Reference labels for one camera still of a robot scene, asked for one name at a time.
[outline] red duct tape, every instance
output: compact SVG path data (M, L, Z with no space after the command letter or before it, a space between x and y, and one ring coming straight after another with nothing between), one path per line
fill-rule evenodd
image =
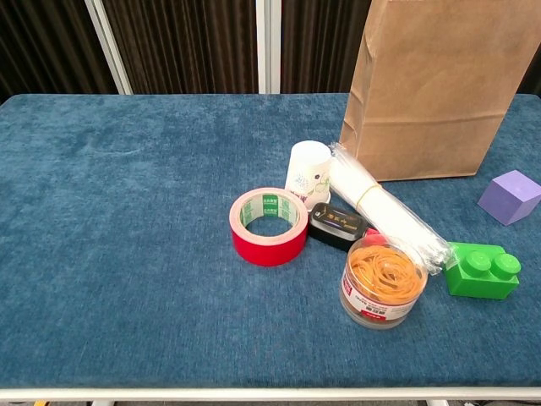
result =
M292 226L283 234L266 237L246 226L262 216L280 217ZM261 266L285 264L303 249L308 232L308 212L303 201L284 189L261 188L240 196L229 211L232 242L246 261Z

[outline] paper cup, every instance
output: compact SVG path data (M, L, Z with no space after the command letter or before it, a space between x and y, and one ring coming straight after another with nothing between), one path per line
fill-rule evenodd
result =
M316 203L328 203L331 150L318 141L301 141L291 149L286 187L311 211Z

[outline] brown paper bag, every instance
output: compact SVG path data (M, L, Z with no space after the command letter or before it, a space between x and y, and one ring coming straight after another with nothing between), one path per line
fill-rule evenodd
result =
M378 180L475 174L540 41L541 0L373 0L341 143Z

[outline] purple cube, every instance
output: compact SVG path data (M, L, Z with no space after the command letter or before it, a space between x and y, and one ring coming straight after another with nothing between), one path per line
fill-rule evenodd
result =
M518 171L492 179L478 205L508 226L532 212L541 200L541 186Z

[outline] white straw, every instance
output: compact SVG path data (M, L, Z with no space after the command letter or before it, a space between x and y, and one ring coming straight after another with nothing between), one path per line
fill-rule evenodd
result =
M406 254L408 250L417 251L432 275L439 273L452 255L448 243L406 205L382 189L341 144L333 143L331 150L332 189L380 233L396 238L394 243Z

